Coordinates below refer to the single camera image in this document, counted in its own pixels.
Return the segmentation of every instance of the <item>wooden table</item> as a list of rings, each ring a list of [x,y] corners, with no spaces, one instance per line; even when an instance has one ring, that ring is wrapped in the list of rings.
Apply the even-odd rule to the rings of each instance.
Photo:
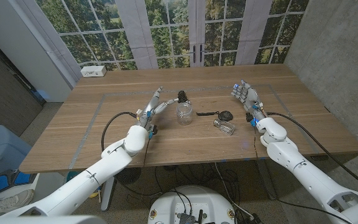
[[[249,65],[174,68],[108,72],[105,77],[82,78],[59,109],[20,166],[27,173],[85,169],[100,159],[101,133],[108,120],[122,111],[136,112],[164,86],[160,100],[177,97],[185,90],[193,105],[193,122],[177,123],[176,104],[154,116],[158,134],[130,167],[195,164],[266,158],[266,148],[254,128],[245,121],[242,104],[230,95],[244,79],[258,92],[266,111],[292,115],[331,153],[358,152],[358,142],[347,129],[285,66]],[[228,110],[236,125],[232,136],[213,126],[217,116],[195,112]],[[323,154],[306,134],[285,118],[273,116],[287,129],[288,137],[307,156]],[[125,137],[134,119],[120,116],[110,125],[105,145]]]

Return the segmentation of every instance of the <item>window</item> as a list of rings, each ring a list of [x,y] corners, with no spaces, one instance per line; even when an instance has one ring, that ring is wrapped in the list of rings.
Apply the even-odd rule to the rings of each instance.
[[[255,64],[283,63],[309,0],[273,0]]]
[[[245,0],[206,0],[204,66],[234,65]]]
[[[186,0],[145,0],[159,68],[190,67]]]
[[[36,0],[78,65],[137,69],[114,0]]]

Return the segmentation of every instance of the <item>robotic hand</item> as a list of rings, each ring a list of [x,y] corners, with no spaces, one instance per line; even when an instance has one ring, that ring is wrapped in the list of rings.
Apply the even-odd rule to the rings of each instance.
[[[240,100],[244,105],[244,109],[252,115],[251,118],[256,119],[253,122],[247,119],[248,122],[251,121],[253,126],[257,121],[267,117],[263,111],[263,103],[260,101],[258,93],[244,80],[241,80],[241,85],[234,85],[231,95]]]
[[[60,216],[69,215],[80,206],[105,181],[122,171],[151,138],[155,126],[150,122],[154,114],[161,113],[177,99],[158,105],[162,86],[154,93],[150,102],[137,113],[136,124],[128,130],[127,136],[102,152],[102,159],[78,174],[48,197],[38,202],[6,213],[1,218],[19,217],[22,215]]]
[[[296,144],[287,138],[285,128],[267,117],[257,92],[243,80],[241,83],[234,85],[231,95],[253,116],[251,124],[264,133],[260,141],[267,148],[268,156],[299,180],[321,208],[331,214],[328,218],[332,223],[358,224],[358,192],[339,185],[303,157]]]

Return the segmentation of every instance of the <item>white wall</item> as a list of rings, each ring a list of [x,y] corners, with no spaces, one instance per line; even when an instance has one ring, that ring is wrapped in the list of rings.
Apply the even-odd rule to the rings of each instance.
[[[63,102],[71,89],[8,1],[0,0],[0,49],[47,102]]]

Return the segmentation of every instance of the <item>small glass bottle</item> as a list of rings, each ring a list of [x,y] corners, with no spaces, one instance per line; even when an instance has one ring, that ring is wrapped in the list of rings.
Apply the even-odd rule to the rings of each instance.
[[[228,135],[232,135],[235,128],[234,124],[231,124],[227,121],[221,121],[220,119],[215,119],[214,125]]]
[[[193,114],[193,108],[189,103],[179,103],[177,106],[178,123],[181,125],[187,125],[191,123],[191,115]]]

